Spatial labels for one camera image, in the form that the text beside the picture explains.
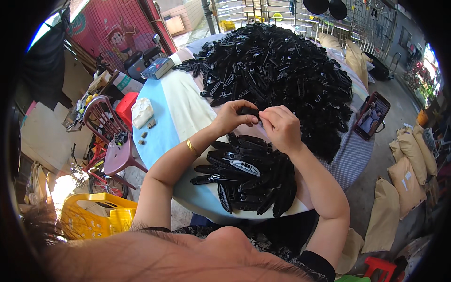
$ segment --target metal gate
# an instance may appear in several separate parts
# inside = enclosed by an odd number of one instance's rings
[[[344,0],[348,16],[341,21],[335,20],[328,11],[313,15],[302,0],[211,1],[218,22],[232,21],[237,28],[255,21],[275,23],[312,40],[318,40],[319,32],[328,33],[339,39],[342,48],[346,48],[349,39],[381,61],[387,56],[395,30],[396,10],[380,0]]]

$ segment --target dark clothing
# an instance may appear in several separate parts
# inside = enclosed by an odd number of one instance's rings
[[[300,249],[307,241],[318,214],[315,210],[298,213],[292,216],[271,218],[256,225],[239,224],[251,244],[260,252],[268,252],[284,261],[299,267],[314,281],[332,282],[335,280],[335,270],[322,256]],[[190,225],[172,231],[172,233],[191,234],[198,238],[206,238],[211,232],[221,228],[205,217],[194,214]],[[149,227],[147,230],[170,232],[163,227]]]

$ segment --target round table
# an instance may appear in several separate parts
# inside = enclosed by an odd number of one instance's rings
[[[195,52],[196,48],[200,48],[208,40],[208,37],[198,40],[194,42],[194,47],[182,48],[173,54],[171,58],[177,65],[181,61],[189,59],[192,56],[192,52]],[[353,80],[354,95],[350,107],[356,111],[356,109],[360,108],[368,93],[366,90],[362,90],[362,87],[359,87],[360,80],[354,83],[357,75],[347,65],[342,64],[342,68],[350,74]],[[156,125],[151,129],[148,129],[147,126],[143,126],[140,129],[134,127],[133,141],[147,168],[150,168],[165,152],[209,125],[215,118],[215,113],[219,111],[220,107],[212,109],[208,101],[200,97],[199,92],[201,88],[201,76],[194,79],[191,74],[180,70],[170,70],[160,80],[148,79],[146,81],[138,99],[145,97],[151,101],[154,109],[152,118],[155,119]],[[348,122],[349,128],[352,128],[354,123],[355,115],[352,115]],[[141,139],[141,134],[144,131],[148,132],[145,138],[146,143],[140,145],[138,141]],[[235,130],[235,133],[252,135],[269,141],[261,126],[248,128],[246,125],[241,125]],[[337,179],[343,190],[346,190],[365,169],[373,151],[374,136],[369,141],[364,141],[352,130],[349,130],[347,133],[340,133],[340,136],[342,137],[341,148],[336,154],[334,161],[331,164],[327,164],[321,159],[320,161]],[[227,142],[225,136],[218,140]],[[174,199],[193,213],[205,216],[218,224],[232,224],[241,219],[262,221],[272,218],[272,208],[269,208],[262,215],[257,215],[256,212],[235,210],[232,214],[229,214],[222,208],[219,201],[217,184],[190,184],[190,179],[201,175],[196,173],[193,168],[201,164],[208,164],[206,154],[212,149],[210,147],[204,152],[194,162],[192,168],[182,175],[181,179],[174,186]],[[282,216],[313,209],[305,182],[299,173],[296,173],[296,182],[298,184],[296,198],[291,208]]]

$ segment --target pole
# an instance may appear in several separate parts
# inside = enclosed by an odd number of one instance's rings
[[[203,13],[205,15],[205,18],[207,19],[207,23],[208,23],[208,28],[210,29],[210,34],[216,34],[215,32],[215,26],[213,25],[213,20],[212,20],[212,14],[213,12],[210,11],[210,1],[209,0],[201,0],[202,3],[202,9],[203,9]]]

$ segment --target woman's hand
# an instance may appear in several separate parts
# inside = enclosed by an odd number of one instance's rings
[[[253,109],[258,109],[253,103],[246,100],[236,100],[226,102],[221,110],[219,111],[217,117],[214,119],[210,127],[214,129],[218,137],[224,136],[227,133],[230,133],[238,125],[242,125],[246,123],[249,127],[252,127],[253,124],[258,124],[258,118],[253,115],[237,115],[236,111],[242,107],[249,107]]]
[[[299,119],[287,107],[269,107],[259,115],[266,134],[279,151],[289,156],[304,147]]]

